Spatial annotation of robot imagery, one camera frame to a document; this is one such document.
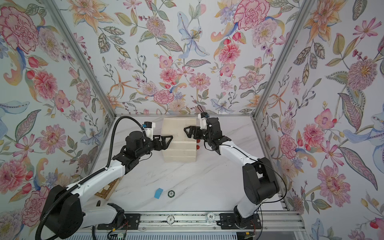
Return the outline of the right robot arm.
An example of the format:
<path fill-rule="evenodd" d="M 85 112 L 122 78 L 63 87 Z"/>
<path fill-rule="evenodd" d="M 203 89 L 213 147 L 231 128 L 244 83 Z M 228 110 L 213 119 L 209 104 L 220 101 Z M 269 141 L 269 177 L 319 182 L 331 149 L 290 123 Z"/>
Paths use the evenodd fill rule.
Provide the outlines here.
<path fill-rule="evenodd" d="M 199 127 L 188 126 L 184 132 L 188 138 L 204 141 L 212 151 L 241 165 L 246 196 L 234 207 L 237 225 L 252 221 L 262 203 L 280 192 L 271 161 L 265 157 L 258 159 L 241 150 L 229 137 L 223 135 L 218 118 L 202 118 Z"/>

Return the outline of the cream drawer cabinet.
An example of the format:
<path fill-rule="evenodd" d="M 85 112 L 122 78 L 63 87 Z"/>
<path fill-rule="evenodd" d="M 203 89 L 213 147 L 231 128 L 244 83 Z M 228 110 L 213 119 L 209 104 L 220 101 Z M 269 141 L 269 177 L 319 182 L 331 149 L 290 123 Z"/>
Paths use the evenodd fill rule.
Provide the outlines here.
<path fill-rule="evenodd" d="M 173 136 L 169 147 L 163 150 L 166 163 L 193 163 L 197 158 L 197 141 L 188 138 L 184 128 L 196 126 L 196 118 L 164 118 L 162 136 Z"/>

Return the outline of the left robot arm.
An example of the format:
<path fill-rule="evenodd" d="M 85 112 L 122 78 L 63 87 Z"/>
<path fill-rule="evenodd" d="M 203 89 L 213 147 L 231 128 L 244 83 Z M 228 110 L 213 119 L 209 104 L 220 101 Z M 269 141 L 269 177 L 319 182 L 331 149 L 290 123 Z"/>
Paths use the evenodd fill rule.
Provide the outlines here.
<path fill-rule="evenodd" d="M 127 175 L 152 151 L 166 150 L 173 136 L 155 135 L 145 137 L 134 131 L 126 137 L 126 145 L 115 155 L 110 164 L 87 176 L 81 181 L 51 189 L 45 202 L 35 238 L 42 238 L 43 228 L 53 232 L 52 240 L 66 239 L 81 228 L 96 225 L 110 225 L 120 228 L 126 223 L 125 211 L 116 204 L 86 209 L 88 200 L 107 184 Z"/>

